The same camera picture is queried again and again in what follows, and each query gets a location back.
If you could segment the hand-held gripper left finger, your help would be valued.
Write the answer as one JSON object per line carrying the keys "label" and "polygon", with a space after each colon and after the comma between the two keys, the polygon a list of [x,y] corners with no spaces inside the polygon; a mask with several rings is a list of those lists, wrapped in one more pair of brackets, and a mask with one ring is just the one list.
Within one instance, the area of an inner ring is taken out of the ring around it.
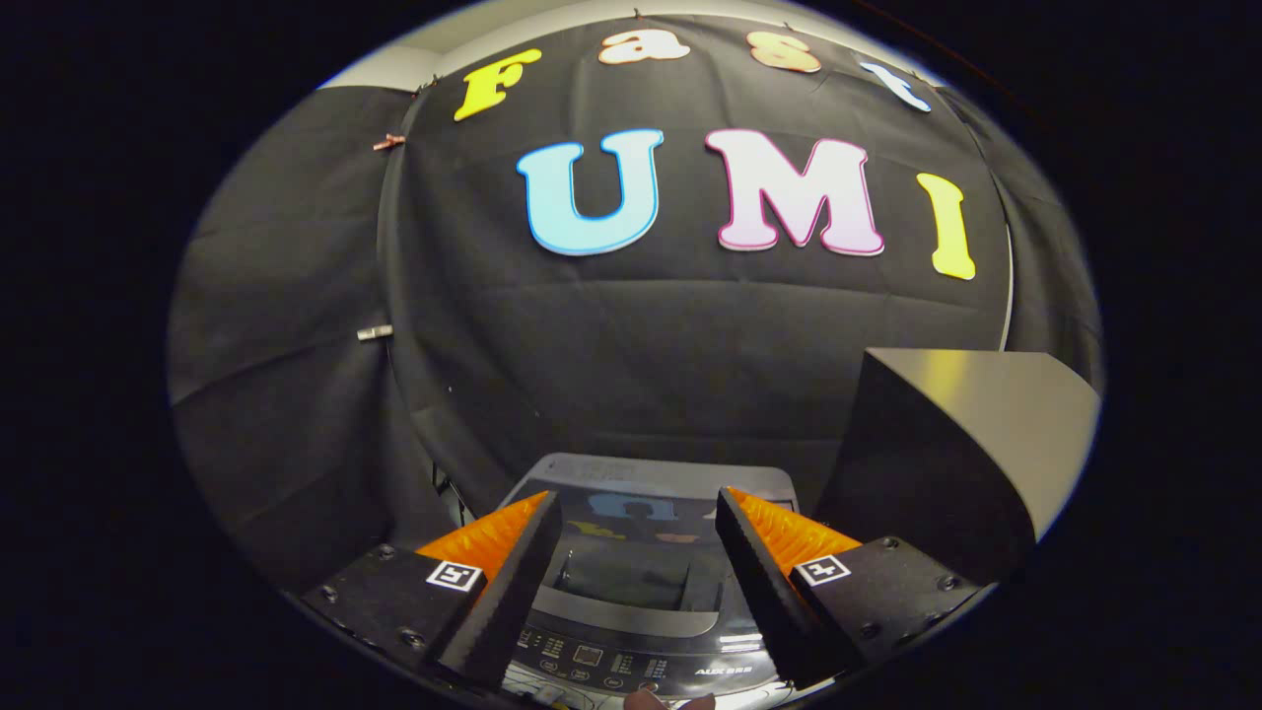
{"label": "hand-held gripper left finger", "polygon": [[557,491],[540,491],[419,549],[379,545],[299,602],[416,678],[496,691],[562,528]]}

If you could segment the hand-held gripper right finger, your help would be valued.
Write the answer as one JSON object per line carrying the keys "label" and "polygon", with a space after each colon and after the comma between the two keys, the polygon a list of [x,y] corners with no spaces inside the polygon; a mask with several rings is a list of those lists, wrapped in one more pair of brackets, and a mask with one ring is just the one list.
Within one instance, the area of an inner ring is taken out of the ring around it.
{"label": "hand-held gripper right finger", "polygon": [[981,588],[899,536],[858,542],[737,488],[714,527],[785,684],[864,673],[946,626]]}

